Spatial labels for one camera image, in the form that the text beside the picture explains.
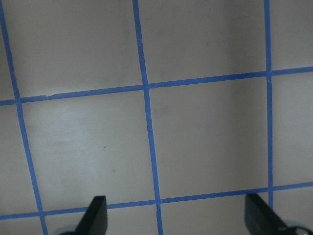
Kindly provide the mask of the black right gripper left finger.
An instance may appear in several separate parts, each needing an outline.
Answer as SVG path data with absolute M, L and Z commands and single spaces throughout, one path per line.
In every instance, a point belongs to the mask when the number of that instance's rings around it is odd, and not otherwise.
M 95 196 L 74 230 L 74 235 L 105 235 L 108 229 L 108 212 L 105 196 Z

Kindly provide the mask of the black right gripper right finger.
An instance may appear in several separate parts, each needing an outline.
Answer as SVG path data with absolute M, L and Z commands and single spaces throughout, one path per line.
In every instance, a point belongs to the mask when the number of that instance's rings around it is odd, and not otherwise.
M 288 235 L 282 219 L 256 193 L 245 195 L 245 226 L 250 235 Z

